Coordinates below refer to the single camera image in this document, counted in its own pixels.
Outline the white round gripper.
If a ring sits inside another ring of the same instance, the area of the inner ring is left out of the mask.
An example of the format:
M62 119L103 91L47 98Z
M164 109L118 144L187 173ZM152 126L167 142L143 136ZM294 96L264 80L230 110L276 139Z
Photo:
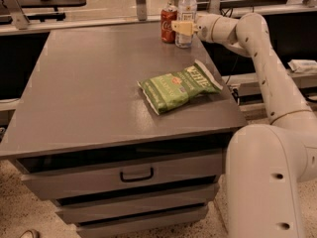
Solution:
M196 24L191 21L172 21L171 28L178 34L192 36L197 33L197 37L204 42L212 43L212 31L219 16L208 14L198 16Z

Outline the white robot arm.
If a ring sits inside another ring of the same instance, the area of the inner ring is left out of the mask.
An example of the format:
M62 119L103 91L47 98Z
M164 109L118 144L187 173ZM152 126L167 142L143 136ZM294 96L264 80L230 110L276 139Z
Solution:
M226 156L229 238L305 238L297 184L317 177L317 117L274 51L263 16L174 21L179 34L252 59L269 123L232 137Z

